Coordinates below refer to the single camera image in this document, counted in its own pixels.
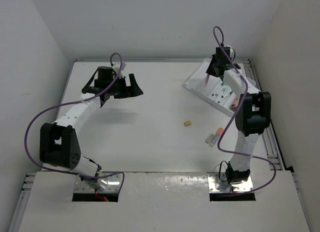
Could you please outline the pink highlighter stick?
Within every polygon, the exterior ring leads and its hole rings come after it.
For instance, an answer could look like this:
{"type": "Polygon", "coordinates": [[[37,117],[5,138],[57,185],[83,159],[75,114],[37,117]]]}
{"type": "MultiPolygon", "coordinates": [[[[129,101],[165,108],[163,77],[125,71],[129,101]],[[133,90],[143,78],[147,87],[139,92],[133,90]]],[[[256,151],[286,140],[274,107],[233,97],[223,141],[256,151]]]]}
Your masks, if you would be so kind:
{"type": "Polygon", "coordinates": [[[206,78],[205,78],[205,81],[204,81],[205,86],[208,84],[209,79],[210,79],[210,75],[207,74],[206,78]]]}

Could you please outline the pink capped clear tube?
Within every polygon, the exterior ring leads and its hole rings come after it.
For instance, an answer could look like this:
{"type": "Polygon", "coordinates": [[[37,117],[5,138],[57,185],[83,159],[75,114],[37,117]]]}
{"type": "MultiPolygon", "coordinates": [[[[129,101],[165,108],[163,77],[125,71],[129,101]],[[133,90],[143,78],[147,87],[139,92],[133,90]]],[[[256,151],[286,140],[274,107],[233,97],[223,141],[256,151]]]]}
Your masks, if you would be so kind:
{"type": "Polygon", "coordinates": [[[233,103],[230,105],[230,110],[231,111],[236,111],[238,108],[238,104],[239,104],[239,98],[236,98],[233,103]]]}

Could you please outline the orange capped clear tube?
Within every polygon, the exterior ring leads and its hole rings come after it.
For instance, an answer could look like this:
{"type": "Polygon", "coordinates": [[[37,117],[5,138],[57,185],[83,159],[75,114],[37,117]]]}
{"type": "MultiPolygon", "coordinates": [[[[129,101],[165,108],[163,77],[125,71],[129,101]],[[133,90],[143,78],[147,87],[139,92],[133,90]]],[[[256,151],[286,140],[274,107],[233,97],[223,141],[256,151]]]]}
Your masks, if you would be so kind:
{"type": "Polygon", "coordinates": [[[223,128],[219,128],[217,130],[217,132],[213,135],[212,139],[210,140],[210,142],[208,144],[210,147],[213,148],[215,146],[215,144],[218,142],[218,140],[219,140],[221,134],[223,133],[223,131],[224,131],[223,128]]]}

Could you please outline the blue capped white pen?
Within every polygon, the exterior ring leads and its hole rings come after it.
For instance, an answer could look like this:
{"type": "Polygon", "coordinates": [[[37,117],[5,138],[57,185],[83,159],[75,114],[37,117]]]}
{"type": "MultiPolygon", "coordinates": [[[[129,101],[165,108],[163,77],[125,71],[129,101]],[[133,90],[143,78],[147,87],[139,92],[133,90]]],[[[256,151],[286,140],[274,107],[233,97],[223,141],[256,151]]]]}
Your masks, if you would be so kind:
{"type": "Polygon", "coordinates": [[[224,95],[228,91],[228,89],[229,89],[229,86],[226,85],[222,90],[222,94],[224,95]]]}

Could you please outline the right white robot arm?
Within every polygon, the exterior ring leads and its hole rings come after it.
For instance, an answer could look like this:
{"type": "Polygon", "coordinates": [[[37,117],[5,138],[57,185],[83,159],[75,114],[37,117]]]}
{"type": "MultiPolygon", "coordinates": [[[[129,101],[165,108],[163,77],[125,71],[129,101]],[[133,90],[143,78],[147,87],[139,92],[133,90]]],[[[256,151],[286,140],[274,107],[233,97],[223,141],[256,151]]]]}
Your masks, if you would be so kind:
{"type": "Polygon", "coordinates": [[[238,97],[234,121],[238,130],[235,153],[227,163],[225,171],[228,184],[247,181],[255,144],[271,122],[271,95],[261,92],[240,73],[240,66],[233,64],[234,50],[220,44],[206,71],[207,75],[218,77],[238,97]]]}

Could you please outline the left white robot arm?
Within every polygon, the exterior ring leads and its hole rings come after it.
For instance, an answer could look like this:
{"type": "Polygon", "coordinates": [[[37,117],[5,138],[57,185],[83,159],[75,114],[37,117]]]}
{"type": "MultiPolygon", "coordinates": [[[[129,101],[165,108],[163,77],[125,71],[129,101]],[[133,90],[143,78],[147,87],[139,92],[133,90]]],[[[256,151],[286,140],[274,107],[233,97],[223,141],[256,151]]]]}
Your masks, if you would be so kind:
{"type": "Polygon", "coordinates": [[[134,74],[117,74],[118,65],[99,66],[81,90],[79,103],[53,123],[40,129],[39,159],[44,164],[76,173],[91,187],[101,186],[101,166],[81,153],[77,133],[84,123],[111,98],[124,99],[143,95],[134,74]]]}

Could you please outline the white divided tray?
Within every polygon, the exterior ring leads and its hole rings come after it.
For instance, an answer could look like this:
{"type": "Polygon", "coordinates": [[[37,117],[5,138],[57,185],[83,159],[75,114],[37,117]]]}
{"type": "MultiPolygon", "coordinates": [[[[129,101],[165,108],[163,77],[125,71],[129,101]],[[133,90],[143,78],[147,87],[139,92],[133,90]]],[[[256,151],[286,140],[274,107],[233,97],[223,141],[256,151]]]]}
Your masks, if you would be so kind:
{"type": "Polygon", "coordinates": [[[206,70],[210,64],[210,61],[210,58],[205,58],[201,62],[200,66],[185,80],[182,86],[216,109],[231,117],[233,116],[234,112],[230,110],[230,105],[237,98],[237,95],[234,93],[234,91],[229,87],[226,93],[233,91],[233,94],[226,98],[221,104],[218,104],[220,96],[215,97],[211,94],[223,81],[220,78],[211,76],[208,84],[205,86],[205,79],[207,75],[206,70]]]}

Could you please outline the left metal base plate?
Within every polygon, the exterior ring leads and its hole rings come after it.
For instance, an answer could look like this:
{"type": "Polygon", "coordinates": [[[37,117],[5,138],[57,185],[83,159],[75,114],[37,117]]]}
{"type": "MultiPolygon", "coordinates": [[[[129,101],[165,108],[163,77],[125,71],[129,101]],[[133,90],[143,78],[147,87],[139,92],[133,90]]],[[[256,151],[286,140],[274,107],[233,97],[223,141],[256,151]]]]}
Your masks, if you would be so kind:
{"type": "Polygon", "coordinates": [[[123,183],[123,173],[101,172],[102,179],[84,179],[77,177],[74,186],[74,192],[78,194],[94,193],[111,194],[118,193],[123,183]]]}

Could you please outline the metal base plate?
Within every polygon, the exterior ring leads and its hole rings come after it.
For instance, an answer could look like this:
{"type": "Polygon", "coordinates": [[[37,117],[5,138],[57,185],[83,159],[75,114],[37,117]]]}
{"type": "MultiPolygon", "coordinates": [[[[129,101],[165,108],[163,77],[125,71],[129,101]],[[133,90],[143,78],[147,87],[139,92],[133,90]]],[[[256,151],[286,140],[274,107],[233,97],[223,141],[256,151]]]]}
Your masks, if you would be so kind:
{"type": "Polygon", "coordinates": [[[251,192],[254,189],[251,176],[247,181],[242,180],[241,182],[228,183],[226,180],[225,173],[207,173],[208,190],[210,194],[227,194],[227,193],[244,193],[251,192]]]}
{"type": "Polygon", "coordinates": [[[123,183],[123,173],[101,172],[102,179],[84,179],[77,177],[74,186],[74,192],[78,194],[94,193],[111,194],[118,193],[123,183]]]}

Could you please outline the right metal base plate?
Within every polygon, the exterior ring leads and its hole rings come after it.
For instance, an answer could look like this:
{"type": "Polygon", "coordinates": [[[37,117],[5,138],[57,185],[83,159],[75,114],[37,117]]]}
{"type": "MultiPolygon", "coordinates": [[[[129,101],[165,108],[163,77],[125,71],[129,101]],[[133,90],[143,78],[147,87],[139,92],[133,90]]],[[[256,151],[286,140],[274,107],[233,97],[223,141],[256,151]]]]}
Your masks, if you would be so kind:
{"type": "Polygon", "coordinates": [[[247,181],[242,180],[241,182],[228,183],[226,180],[225,173],[207,173],[208,190],[210,194],[227,194],[227,193],[244,193],[251,192],[254,189],[251,176],[247,181]]]}

